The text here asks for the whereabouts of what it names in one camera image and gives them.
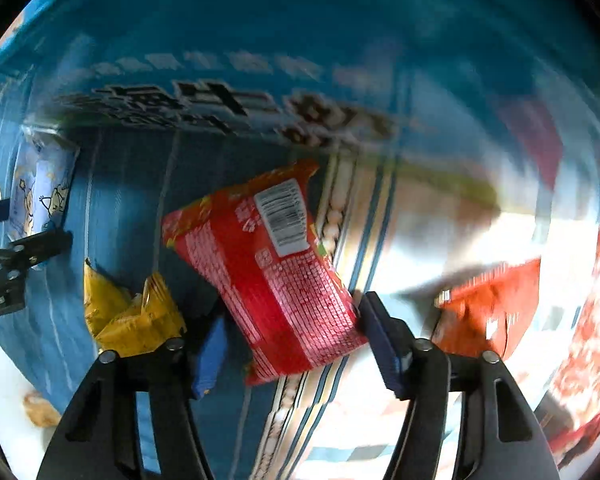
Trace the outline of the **red snack packet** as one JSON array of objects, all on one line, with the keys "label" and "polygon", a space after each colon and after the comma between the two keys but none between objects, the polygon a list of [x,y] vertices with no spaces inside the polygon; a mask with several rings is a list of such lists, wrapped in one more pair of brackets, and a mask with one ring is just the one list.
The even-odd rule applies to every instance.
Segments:
[{"label": "red snack packet", "polygon": [[322,367],[366,341],[306,203],[317,169],[300,160],[162,219],[163,244],[216,289],[246,338],[249,385]]}]

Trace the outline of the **yellow snack packet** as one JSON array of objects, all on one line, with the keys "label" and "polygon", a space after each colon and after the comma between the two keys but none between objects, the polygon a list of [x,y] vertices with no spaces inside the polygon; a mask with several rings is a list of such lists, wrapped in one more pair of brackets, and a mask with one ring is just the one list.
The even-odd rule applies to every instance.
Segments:
[{"label": "yellow snack packet", "polygon": [[146,278],[140,294],[132,295],[86,259],[83,299],[85,324],[97,347],[122,358],[153,352],[186,332],[184,318],[159,272]]}]

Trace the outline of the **blue striped cloth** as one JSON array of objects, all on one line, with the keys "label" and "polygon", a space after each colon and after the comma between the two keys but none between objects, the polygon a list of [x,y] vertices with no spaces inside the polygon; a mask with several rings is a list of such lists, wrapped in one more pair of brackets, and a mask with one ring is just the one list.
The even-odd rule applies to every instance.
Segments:
[{"label": "blue striped cloth", "polygon": [[[63,411],[96,356],[83,317],[83,267],[91,263],[127,289],[159,272],[188,318],[207,313],[215,291],[162,244],[165,214],[220,188],[310,158],[318,163],[309,206],[319,226],[338,222],[324,243],[342,280],[377,286],[393,210],[396,165],[351,152],[329,153],[227,134],[129,127],[76,129],[79,145],[67,200],[68,252],[33,270],[26,306],[0,317],[0,345],[25,378]],[[235,326],[211,392],[194,406],[204,450],[219,479],[291,479],[330,422],[360,349],[298,377],[247,387],[249,349]]]}]

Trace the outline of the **milk carton cardboard box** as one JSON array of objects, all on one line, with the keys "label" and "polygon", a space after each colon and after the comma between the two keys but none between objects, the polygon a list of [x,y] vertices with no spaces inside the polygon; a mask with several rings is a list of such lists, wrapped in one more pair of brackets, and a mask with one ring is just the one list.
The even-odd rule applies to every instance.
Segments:
[{"label": "milk carton cardboard box", "polygon": [[560,0],[36,0],[47,118],[306,142],[600,220],[600,55]]}]

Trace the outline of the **white tissue pack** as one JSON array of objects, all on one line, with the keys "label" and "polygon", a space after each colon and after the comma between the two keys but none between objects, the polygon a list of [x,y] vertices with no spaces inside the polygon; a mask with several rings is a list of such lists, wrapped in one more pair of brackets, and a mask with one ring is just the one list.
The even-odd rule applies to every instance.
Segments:
[{"label": "white tissue pack", "polygon": [[57,131],[22,128],[9,197],[10,240],[62,226],[79,152]]}]

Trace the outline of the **plaid checkered cloth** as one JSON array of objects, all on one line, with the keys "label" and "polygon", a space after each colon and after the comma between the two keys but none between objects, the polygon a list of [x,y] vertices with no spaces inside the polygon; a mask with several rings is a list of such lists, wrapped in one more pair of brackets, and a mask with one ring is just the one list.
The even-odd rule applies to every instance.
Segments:
[{"label": "plaid checkered cloth", "polygon": [[[556,424],[570,415],[553,382],[568,353],[594,266],[598,226],[554,214],[539,198],[502,211],[474,187],[396,162],[334,155],[317,209],[323,244],[356,294],[377,292],[419,337],[449,315],[438,293],[509,264],[540,260],[539,298],[506,364],[532,408]],[[284,379],[258,449],[256,479],[375,479],[388,464],[406,411],[385,388],[370,349]]]}]

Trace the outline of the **orange snack packet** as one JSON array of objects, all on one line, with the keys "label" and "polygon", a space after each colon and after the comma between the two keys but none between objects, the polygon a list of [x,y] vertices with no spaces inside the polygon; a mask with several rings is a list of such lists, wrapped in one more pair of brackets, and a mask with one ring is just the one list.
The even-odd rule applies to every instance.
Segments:
[{"label": "orange snack packet", "polygon": [[510,358],[539,305],[540,267],[539,258],[518,266],[504,263],[440,292],[431,341],[459,356],[493,351]]}]

